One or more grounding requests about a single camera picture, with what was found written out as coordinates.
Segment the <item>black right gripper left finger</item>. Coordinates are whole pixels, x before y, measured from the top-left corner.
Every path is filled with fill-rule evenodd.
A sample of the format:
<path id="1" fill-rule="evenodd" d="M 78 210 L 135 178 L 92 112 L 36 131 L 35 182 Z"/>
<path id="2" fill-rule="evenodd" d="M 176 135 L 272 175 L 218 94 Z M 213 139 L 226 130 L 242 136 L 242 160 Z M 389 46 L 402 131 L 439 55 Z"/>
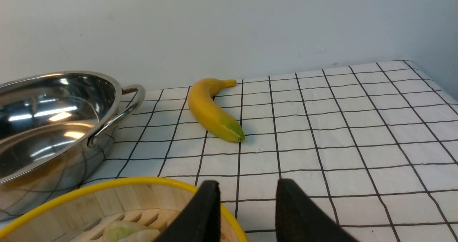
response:
<path id="1" fill-rule="evenodd" d="M 204 181 L 178 217 L 156 242 L 219 242 L 221 201 L 219 183 Z"/>

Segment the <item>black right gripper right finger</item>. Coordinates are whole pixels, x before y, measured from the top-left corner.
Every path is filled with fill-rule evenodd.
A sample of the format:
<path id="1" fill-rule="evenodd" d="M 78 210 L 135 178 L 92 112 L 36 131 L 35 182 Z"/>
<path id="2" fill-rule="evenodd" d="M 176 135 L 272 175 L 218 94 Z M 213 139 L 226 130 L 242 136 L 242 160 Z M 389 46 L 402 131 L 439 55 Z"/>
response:
<path id="1" fill-rule="evenodd" d="M 275 230 L 278 242 L 356 242 L 292 179 L 279 179 Z"/>

